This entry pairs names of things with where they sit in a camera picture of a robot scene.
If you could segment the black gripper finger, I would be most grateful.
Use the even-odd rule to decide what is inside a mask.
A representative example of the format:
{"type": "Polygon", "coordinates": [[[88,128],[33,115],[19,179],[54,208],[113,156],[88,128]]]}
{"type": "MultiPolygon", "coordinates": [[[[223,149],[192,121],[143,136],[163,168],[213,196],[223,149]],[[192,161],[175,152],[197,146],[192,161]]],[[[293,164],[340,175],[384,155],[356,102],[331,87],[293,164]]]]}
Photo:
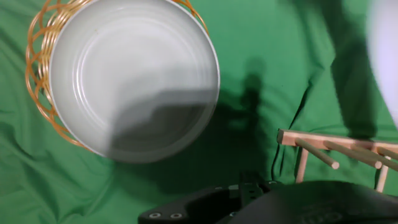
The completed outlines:
{"type": "Polygon", "coordinates": [[[245,206],[278,187],[278,181],[265,180],[258,172],[242,172],[237,184],[202,189],[148,210],[139,215],[138,224],[228,223],[245,206]]]}

